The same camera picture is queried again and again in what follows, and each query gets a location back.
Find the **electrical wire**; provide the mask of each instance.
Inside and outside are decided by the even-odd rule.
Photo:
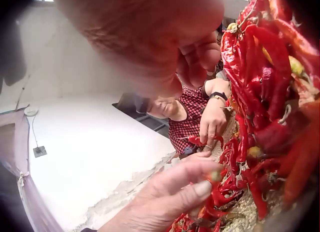
[[[35,131],[34,131],[34,129],[33,129],[33,122],[35,121],[36,116],[37,116],[37,115],[35,115],[35,116],[33,117],[33,120],[32,120],[32,126],[31,126],[31,127],[32,127],[32,132],[33,132],[34,140],[35,140],[35,143],[36,143],[37,148],[38,148],[39,146],[38,146],[38,142],[37,142],[36,134],[35,134]]]

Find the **woman's hand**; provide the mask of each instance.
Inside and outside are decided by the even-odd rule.
[[[211,147],[215,145],[214,137],[222,135],[226,128],[227,119],[221,107],[225,107],[221,99],[211,98],[200,120],[200,141]]]
[[[213,31],[223,19],[222,0],[54,1],[108,69],[143,96],[179,96],[176,72],[198,88],[220,59]]]
[[[186,161],[154,175],[135,199],[98,232],[165,231],[174,219],[198,207],[211,194],[211,184],[202,179],[219,169],[221,165],[213,161]]]

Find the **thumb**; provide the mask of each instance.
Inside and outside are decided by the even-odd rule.
[[[175,219],[202,204],[211,194],[211,189],[211,183],[204,180],[187,186],[174,195],[164,197],[163,205],[167,208],[170,219]]]

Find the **woman's arm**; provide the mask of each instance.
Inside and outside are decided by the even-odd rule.
[[[205,92],[210,96],[214,92],[225,94],[228,98],[231,94],[229,82],[221,78],[209,80],[204,85]],[[200,121],[200,140],[209,146],[215,144],[214,137],[220,136],[227,123],[226,115],[222,107],[225,107],[225,100],[222,97],[211,98],[203,111]]]

